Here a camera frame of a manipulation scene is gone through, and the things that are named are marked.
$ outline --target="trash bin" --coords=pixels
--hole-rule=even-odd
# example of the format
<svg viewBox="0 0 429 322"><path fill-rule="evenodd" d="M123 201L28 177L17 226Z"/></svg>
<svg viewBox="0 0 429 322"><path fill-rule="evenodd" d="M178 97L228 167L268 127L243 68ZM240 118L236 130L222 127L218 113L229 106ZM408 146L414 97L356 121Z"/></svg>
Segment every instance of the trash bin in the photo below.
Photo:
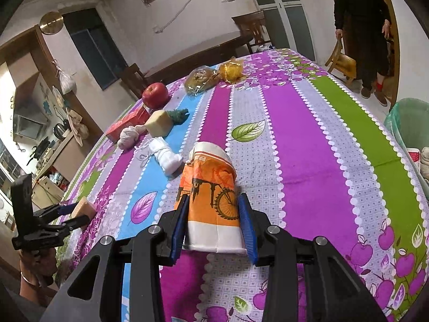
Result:
<svg viewBox="0 0 429 322"><path fill-rule="evenodd" d="M423 100L404 98L398 101L387 115L384 125L406 153L429 200L429 185L411 160L407 148L422 151L429 146L429 104Z"/></svg>

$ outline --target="window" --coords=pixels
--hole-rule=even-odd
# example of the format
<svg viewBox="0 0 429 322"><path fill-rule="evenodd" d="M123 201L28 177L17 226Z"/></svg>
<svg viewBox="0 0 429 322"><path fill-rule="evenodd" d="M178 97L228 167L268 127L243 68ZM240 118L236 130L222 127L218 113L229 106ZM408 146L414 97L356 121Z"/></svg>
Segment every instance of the window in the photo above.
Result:
<svg viewBox="0 0 429 322"><path fill-rule="evenodd" d="M10 199L10 187L12 182L20 175L25 174L23 169L10 155L6 146L0 140L0 190Z"/></svg>
<svg viewBox="0 0 429 322"><path fill-rule="evenodd" d="M64 24L82 59L104 90L119 79L127 63L95 8L63 15Z"/></svg>

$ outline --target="purple striped tablecloth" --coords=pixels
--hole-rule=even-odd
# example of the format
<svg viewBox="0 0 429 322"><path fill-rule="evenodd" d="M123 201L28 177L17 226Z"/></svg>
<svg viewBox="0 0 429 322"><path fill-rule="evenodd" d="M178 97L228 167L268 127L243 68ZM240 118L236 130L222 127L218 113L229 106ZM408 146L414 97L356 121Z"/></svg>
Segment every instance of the purple striped tablecloth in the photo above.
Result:
<svg viewBox="0 0 429 322"><path fill-rule="evenodd" d="M364 100L303 56L271 50L243 58L241 82L220 82L189 98L184 79L169 85L166 109L188 108L190 118L167 138L185 158L197 141L212 142L231 157L237 186L252 207L295 237L323 235L362 277L389 322L415 301L428 276L428 205L410 161ZM239 126L263 127L240 142ZM143 146L150 137L141 136ZM121 151L102 137L70 184L66 199L87 196L97 215L59 248L57 278L104 235L136 235L171 210L180 177L168 180L153 161ZM145 195L145 219L130 212ZM172 268L160 268L167 322L259 322L268 268L246 257L182 251ZM129 320L125 273L123 320ZM299 285L299 318L305 289Z"/></svg>

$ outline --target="yellow sponge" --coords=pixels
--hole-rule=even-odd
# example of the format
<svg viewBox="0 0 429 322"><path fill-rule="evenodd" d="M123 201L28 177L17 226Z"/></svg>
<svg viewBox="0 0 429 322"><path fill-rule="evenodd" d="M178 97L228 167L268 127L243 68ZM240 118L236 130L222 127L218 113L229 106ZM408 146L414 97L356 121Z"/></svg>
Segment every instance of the yellow sponge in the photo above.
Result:
<svg viewBox="0 0 429 322"><path fill-rule="evenodd" d="M145 127L152 138L165 138L173 128L173 121L165 110L157 110L146 121Z"/></svg>
<svg viewBox="0 0 429 322"><path fill-rule="evenodd" d="M76 205L75 209L72 212L72 218L79 217L80 215L87 215L89 220L97 214L94 205L89 202L86 197L82 197L79 203ZM88 225L81 226L82 231L87 228Z"/></svg>

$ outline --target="wooden chair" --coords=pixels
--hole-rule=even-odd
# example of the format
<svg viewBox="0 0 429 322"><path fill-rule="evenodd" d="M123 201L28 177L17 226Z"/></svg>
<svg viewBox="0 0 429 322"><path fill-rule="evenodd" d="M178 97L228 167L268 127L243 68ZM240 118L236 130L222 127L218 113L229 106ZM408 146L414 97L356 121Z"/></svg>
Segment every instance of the wooden chair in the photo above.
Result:
<svg viewBox="0 0 429 322"><path fill-rule="evenodd" d="M137 99L142 97L143 91L149 85L136 63L128 66L119 74L122 82L135 94Z"/></svg>
<svg viewBox="0 0 429 322"><path fill-rule="evenodd" d="M329 63L332 62L328 72L331 73L333 69L337 69L347 77L345 85L349 86L356 78L356 61L353 58L350 58L349 56L341 53L342 49L343 43L339 38L337 44L335 45L334 51L332 52L331 57L329 57L325 66L328 66Z"/></svg>
<svg viewBox="0 0 429 322"><path fill-rule="evenodd" d="M263 34L265 33L263 28L265 26L265 15L263 10L232 17L232 20L239 27L242 35L253 35L255 43L247 43L247 48L249 49L250 54L253 53L252 47L271 43L270 40L264 40L263 38Z"/></svg>

